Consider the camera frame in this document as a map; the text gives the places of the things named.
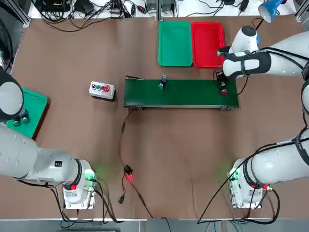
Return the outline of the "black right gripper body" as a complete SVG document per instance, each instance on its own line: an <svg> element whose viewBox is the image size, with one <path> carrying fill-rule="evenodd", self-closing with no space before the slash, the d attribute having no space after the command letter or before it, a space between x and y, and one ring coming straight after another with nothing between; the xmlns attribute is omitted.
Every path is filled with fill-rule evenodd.
<svg viewBox="0 0 309 232"><path fill-rule="evenodd" d="M223 70L216 72L216 79L219 84L227 81L227 77L224 75Z"/></svg>

